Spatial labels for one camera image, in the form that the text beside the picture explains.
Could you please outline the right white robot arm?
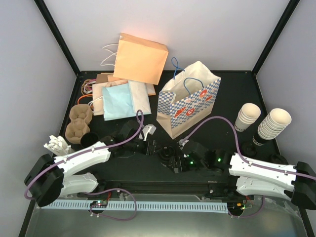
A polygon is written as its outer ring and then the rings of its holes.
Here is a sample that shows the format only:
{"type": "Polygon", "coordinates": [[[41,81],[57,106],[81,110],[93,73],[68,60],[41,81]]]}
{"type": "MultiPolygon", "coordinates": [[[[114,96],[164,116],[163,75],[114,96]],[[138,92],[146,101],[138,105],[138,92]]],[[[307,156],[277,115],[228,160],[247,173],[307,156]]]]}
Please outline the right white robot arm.
{"type": "Polygon", "coordinates": [[[195,167],[218,175],[220,179],[209,184],[211,199],[270,196],[288,200],[299,208],[315,210],[316,174],[307,163],[278,164],[245,157],[240,151],[237,133],[233,134],[235,153],[210,150],[188,136],[181,139],[181,171],[195,167]]]}

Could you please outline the short stack paper cups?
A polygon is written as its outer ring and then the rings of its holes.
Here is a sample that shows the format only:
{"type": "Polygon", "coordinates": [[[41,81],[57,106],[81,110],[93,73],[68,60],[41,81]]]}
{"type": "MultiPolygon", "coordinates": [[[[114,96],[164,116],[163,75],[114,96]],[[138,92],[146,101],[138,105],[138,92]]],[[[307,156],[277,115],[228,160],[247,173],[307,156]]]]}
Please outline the short stack paper cups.
{"type": "Polygon", "coordinates": [[[240,109],[235,121],[235,130],[244,132],[249,128],[260,116],[260,108],[253,103],[246,103],[240,109]]]}

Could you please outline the tall stack paper cups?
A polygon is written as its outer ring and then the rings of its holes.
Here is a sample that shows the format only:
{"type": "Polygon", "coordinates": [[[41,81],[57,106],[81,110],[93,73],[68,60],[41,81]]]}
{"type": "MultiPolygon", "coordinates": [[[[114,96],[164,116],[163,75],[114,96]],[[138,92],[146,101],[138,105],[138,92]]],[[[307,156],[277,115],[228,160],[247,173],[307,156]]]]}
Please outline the tall stack paper cups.
{"type": "Polygon", "coordinates": [[[275,139],[292,122],[290,113],[281,108],[272,109],[259,124],[252,142],[256,146],[262,146],[275,139]]]}

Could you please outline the white paper bag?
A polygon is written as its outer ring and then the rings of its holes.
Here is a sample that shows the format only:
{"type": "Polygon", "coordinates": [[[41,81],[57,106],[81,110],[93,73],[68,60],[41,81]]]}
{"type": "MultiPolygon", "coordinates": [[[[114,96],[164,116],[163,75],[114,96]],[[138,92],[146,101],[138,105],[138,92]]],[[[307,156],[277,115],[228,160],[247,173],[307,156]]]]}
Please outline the white paper bag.
{"type": "Polygon", "coordinates": [[[141,110],[144,115],[151,114],[149,96],[145,83],[132,81],[128,82],[134,113],[141,110]]]}

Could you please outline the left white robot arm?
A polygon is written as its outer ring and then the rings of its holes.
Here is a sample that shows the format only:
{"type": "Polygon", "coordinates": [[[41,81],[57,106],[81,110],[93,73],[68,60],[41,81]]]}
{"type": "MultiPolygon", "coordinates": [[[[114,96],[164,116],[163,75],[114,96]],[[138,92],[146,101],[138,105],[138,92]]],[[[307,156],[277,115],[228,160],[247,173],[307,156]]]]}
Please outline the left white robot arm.
{"type": "Polygon", "coordinates": [[[59,197],[77,193],[101,197],[106,191],[105,183],[92,173],[80,172],[111,158],[129,158],[136,153],[150,156],[155,142],[149,139],[156,127],[144,125],[144,115],[137,111],[137,120],[128,121],[122,129],[111,136],[97,140],[92,145],[67,155],[41,156],[26,176],[25,199],[34,200],[44,207],[59,197]]]}

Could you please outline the orange paper bag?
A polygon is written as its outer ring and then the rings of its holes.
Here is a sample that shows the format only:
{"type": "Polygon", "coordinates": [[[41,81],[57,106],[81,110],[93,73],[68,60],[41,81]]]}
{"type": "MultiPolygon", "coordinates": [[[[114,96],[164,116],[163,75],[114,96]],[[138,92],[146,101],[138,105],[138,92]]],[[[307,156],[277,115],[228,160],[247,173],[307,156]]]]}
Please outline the orange paper bag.
{"type": "Polygon", "coordinates": [[[166,45],[121,33],[114,77],[157,85],[167,57],[166,45]]]}

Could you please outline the brown flat paper bag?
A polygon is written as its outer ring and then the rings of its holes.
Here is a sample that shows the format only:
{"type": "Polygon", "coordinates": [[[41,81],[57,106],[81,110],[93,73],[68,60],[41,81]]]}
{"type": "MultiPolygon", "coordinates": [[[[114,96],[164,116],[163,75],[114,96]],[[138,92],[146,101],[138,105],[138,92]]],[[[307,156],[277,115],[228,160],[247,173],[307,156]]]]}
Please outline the brown flat paper bag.
{"type": "Polygon", "coordinates": [[[108,76],[112,76],[113,73],[100,73],[96,76],[96,84],[108,82],[108,76]]]}

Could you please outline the beige kraft paper bag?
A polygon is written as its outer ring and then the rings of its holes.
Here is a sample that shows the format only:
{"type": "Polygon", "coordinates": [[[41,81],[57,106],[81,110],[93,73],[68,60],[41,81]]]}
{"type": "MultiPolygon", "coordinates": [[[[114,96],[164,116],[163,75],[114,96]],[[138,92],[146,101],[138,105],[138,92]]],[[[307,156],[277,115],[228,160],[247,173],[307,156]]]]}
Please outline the beige kraft paper bag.
{"type": "Polygon", "coordinates": [[[102,95],[102,88],[103,87],[111,87],[111,86],[117,86],[121,84],[128,83],[128,80],[121,79],[111,82],[104,82],[104,83],[98,83],[94,84],[92,86],[92,106],[93,106],[93,115],[99,116],[104,114],[103,109],[103,95],[102,95]]]}

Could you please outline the blue checkered paper bag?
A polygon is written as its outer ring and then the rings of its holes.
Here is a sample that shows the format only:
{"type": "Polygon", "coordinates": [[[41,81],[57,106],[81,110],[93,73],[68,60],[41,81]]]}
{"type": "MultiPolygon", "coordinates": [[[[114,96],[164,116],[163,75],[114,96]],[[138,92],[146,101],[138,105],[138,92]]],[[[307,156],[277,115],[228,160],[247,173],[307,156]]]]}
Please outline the blue checkered paper bag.
{"type": "Polygon", "coordinates": [[[170,79],[158,95],[157,122],[175,139],[203,118],[211,114],[221,83],[201,61],[186,68],[175,67],[170,79]]]}

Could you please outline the brown pulp cup carrier stack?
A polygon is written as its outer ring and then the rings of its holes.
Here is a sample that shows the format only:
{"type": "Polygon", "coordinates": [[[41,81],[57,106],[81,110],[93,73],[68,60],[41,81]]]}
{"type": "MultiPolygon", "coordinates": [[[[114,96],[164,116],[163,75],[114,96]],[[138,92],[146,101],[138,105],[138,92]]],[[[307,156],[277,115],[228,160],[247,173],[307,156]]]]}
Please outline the brown pulp cup carrier stack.
{"type": "Polygon", "coordinates": [[[66,127],[65,137],[72,144],[79,144],[81,138],[90,132],[88,125],[93,112],[87,104],[74,105],[69,113],[70,123],[66,127]]]}

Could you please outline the light blue paper bag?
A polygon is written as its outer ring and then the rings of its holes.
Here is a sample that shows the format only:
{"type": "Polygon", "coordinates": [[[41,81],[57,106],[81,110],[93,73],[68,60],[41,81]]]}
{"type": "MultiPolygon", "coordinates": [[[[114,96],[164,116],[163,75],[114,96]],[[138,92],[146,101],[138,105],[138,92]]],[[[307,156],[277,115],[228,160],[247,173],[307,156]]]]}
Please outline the light blue paper bag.
{"type": "Polygon", "coordinates": [[[102,88],[104,120],[135,116],[129,84],[102,88]]]}

